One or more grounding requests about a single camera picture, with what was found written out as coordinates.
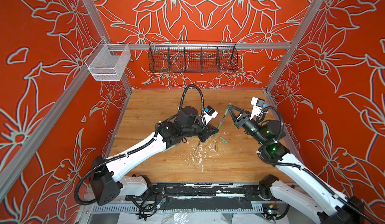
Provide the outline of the dark green pen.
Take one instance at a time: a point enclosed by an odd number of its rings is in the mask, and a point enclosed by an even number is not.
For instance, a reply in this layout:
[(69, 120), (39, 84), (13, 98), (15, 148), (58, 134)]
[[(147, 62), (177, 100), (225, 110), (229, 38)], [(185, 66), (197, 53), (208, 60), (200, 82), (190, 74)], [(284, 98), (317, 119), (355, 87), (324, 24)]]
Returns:
[(223, 117), (222, 117), (222, 119), (221, 119), (221, 121), (220, 121), (220, 123), (218, 125), (218, 130), (220, 130), (220, 128), (222, 127), (226, 116), (227, 116), (227, 111), (225, 111), (225, 114), (223, 115)]

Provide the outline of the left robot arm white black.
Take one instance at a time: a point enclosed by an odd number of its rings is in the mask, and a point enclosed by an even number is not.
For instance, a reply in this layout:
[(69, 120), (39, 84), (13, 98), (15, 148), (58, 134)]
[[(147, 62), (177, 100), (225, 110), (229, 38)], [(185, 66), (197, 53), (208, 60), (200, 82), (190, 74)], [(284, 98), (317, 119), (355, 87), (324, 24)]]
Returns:
[(204, 108), (203, 115), (199, 115), (194, 107), (186, 106), (177, 115), (157, 123), (155, 131), (133, 147), (106, 159), (97, 157), (87, 177), (96, 203), (103, 206), (118, 196), (139, 197), (146, 193), (151, 186), (148, 177), (126, 177), (126, 174), (150, 157), (176, 147), (189, 137), (205, 142), (219, 131), (210, 124), (217, 115), (211, 106)]

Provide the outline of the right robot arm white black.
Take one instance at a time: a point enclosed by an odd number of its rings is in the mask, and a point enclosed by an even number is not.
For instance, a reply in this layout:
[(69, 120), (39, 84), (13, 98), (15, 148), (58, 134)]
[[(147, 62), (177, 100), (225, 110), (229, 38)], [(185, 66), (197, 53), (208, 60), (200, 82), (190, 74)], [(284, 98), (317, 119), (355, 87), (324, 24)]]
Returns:
[(254, 104), (252, 112), (234, 105), (228, 105), (227, 109), (234, 125), (243, 128), (261, 145), (257, 151), (259, 159), (286, 174), (305, 191), (303, 194), (270, 174), (259, 182), (261, 199), (281, 200), (316, 224), (365, 222), (364, 205), (359, 199), (349, 198), (324, 182), (280, 143), (284, 136), (284, 122), (276, 108)]

